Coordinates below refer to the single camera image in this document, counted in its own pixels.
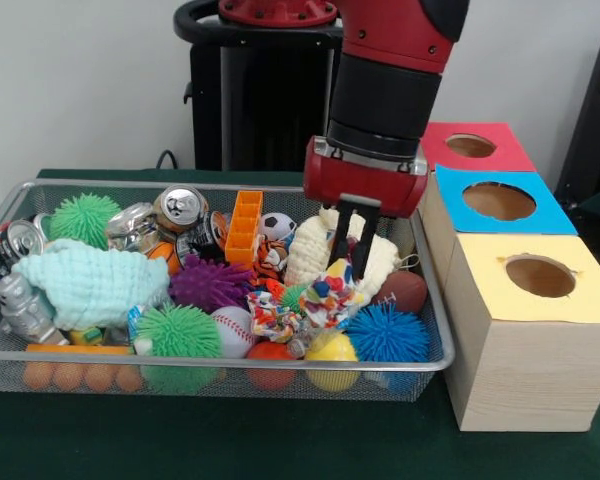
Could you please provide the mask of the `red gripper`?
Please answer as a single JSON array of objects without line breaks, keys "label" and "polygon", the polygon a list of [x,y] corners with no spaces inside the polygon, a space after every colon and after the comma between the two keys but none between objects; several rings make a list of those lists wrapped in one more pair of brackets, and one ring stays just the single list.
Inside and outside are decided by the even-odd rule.
[{"label": "red gripper", "polygon": [[305,196],[327,205],[336,205],[338,221],[328,266],[349,252],[347,235],[355,204],[364,218],[360,240],[352,250],[353,278],[364,278],[368,257],[382,216],[407,218],[415,211],[427,186],[429,165],[424,153],[402,163],[368,158],[330,145],[325,139],[311,139],[306,147],[303,189]]}]

